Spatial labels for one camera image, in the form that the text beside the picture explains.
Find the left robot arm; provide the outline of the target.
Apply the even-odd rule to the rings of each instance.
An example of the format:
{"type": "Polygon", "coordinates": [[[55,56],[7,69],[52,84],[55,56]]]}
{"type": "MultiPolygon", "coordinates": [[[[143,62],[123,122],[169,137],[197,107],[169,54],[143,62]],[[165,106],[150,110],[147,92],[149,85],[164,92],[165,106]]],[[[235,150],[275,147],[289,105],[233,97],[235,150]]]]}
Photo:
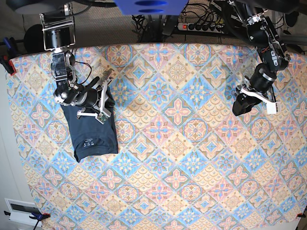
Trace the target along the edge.
{"type": "Polygon", "coordinates": [[[245,76],[242,84],[236,87],[232,112],[235,116],[243,115],[249,113],[254,106],[265,103],[267,113],[276,114],[278,101],[273,84],[277,80],[277,73],[288,67],[290,55],[261,6],[254,7],[237,0],[229,1],[229,5],[245,26],[247,34],[242,35],[235,29],[230,10],[222,11],[225,25],[233,35],[254,46],[261,59],[251,77],[245,76]]]}

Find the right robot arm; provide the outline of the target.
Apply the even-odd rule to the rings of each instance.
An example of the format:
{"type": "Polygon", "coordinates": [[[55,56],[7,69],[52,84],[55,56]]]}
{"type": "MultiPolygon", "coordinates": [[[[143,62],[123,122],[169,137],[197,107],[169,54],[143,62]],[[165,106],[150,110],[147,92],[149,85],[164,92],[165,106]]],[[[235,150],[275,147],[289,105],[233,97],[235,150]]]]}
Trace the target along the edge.
{"type": "Polygon", "coordinates": [[[40,14],[44,49],[52,52],[51,71],[56,81],[54,99],[63,106],[78,106],[77,118],[94,117],[104,124],[111,117],[111,108],[115,105],[107,93],[113,80],[113,69],[105,70],[101,77],[95,77],[89,84],[78,82],[75,56],[70,51],[75,45],[74,17],[71,3],[40,14]]]}

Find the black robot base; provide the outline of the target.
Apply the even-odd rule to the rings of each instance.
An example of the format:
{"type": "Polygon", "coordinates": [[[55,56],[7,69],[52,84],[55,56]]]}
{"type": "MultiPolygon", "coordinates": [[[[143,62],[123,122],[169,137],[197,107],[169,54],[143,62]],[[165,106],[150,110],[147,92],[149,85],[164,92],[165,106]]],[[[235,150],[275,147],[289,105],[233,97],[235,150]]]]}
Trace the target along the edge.
{"type": "Polygon", "coordinates": [[[18,14],[40,14],[53,12],[70,0],[6,0],[6,4],[18,14]]]}
{"type": "Polygon", "coordinates": [[[306,0],[240,0],[250,6],[290,14],[294,11],[307,13],[306,0]]]}

